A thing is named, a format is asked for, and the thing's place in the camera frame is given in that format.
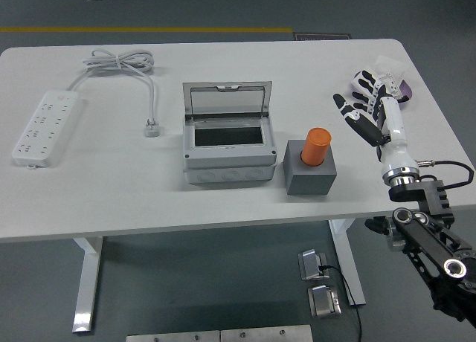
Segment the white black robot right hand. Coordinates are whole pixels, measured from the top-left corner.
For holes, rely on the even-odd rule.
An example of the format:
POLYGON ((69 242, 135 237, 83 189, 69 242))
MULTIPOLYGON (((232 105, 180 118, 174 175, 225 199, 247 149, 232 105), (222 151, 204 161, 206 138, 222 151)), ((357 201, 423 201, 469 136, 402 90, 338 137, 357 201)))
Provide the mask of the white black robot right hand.
POLYGON ((383 81, 370 70, 359 72, 353 80, 354 103, 340 94, 333 100, 344 121, 368 144, 376 148, 386 185, 398 176, 419 177, 416 161, 408 152, 399 101, 394 82, 383 81))

